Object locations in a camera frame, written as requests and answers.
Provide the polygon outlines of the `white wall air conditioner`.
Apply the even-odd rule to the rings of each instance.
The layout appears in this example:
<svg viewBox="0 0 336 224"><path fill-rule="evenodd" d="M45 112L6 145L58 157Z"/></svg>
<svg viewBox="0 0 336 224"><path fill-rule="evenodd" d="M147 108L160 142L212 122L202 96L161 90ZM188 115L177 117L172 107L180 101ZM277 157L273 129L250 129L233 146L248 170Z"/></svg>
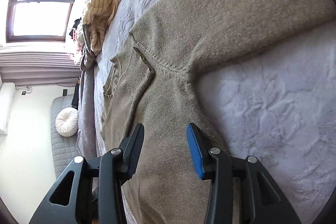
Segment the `white wall air conditioner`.
<svg viewBox="0 0 336 224"><path fill-rule="evenodd" d="M14 83L3 83L0 92L0 132L7 135L7 124L10 118L11 107L14 102L16 87Z"/></svg>

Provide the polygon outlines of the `grey pleated curtain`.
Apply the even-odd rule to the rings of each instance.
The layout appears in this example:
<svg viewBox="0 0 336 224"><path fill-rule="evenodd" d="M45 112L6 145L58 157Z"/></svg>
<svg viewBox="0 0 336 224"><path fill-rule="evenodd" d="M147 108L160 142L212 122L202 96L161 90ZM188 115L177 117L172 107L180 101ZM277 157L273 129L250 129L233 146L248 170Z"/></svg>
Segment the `grey pleated curtain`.
<svg viewBox="0 0 336 224"><path fill-rule="evenodd" d="M1 79L17 86L74 86L81 76L79 65L65 53L1 52Z"/></svg>

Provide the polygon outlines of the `taupe knit sweater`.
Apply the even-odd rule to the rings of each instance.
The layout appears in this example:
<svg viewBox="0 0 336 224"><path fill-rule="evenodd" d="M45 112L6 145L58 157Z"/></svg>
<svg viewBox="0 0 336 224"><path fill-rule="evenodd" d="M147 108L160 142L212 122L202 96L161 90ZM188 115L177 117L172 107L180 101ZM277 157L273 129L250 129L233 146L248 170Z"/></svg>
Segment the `taupe knit sweater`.
<svg viewBox="0 0 336 224"><path fill-rule="evenodd" d="M206 73L335 17L332 0L159 0L131 28L104 86L102 137L116 147L137 123L145 137L124 185L138 223L201 223L209 184L194 172L186 127L227 145L201 107Z"/></svg>

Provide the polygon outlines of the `lavender embossed bedspread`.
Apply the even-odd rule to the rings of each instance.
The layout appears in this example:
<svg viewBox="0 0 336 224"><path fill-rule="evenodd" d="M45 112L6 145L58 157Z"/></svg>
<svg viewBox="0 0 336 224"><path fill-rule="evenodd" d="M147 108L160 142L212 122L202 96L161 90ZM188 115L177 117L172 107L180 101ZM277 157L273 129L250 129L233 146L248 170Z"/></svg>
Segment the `lavender embossed bedspread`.
<svg viewBox="0 0 336 224"><path fill-rule="evenodd" d="M159 0L121 0L102 50L84 71L77 144L87 158L109 151L102 137L104 86L131 28ZM256 156L302 223L335 188L335 17L202 76L201 107L226 153Z"/></svg>

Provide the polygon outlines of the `round white pleated cushion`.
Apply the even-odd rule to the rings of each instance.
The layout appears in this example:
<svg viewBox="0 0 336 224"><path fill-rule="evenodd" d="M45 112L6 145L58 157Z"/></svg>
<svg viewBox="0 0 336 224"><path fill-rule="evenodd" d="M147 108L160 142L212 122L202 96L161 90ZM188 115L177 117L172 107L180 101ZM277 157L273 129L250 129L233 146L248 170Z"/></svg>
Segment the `round white pleated cushion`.
<svg viewBox="0 0 336 224"><path fill-rule="evenodd" d="M56 116L56 131L63 137L71 137L78 131L78 111L75 108L67 107Z"/></svg>

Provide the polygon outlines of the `grey quilted headboard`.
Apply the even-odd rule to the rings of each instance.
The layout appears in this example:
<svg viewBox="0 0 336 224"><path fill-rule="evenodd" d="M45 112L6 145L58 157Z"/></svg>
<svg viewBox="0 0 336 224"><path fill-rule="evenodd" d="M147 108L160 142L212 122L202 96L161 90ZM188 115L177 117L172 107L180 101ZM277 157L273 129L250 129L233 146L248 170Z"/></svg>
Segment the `grey quilted headboard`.
<svg viewBox="0 0 336 224"><path fill-rule="evenodd" d="M73 95L55 98L51 105L51 150L55 176L58 178L73 158L80 153L76 148L77 134L63 137L56 130L56 117L67 107L71 107Z"/></svg>

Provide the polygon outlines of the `pink floral clothes pile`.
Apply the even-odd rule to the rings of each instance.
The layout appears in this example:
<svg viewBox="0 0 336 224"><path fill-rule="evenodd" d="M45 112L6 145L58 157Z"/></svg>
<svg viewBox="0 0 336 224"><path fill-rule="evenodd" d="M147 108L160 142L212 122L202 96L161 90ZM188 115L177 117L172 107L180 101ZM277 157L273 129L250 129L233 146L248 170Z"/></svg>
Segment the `pink floral clothes pile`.
<svg viewBox="0 0 336 224"><path fill-rule="evenodd" d="M82 27L81 18L75 19L66 36L67 55L74 64L78 64L83 55L84 36Z"/></svg>

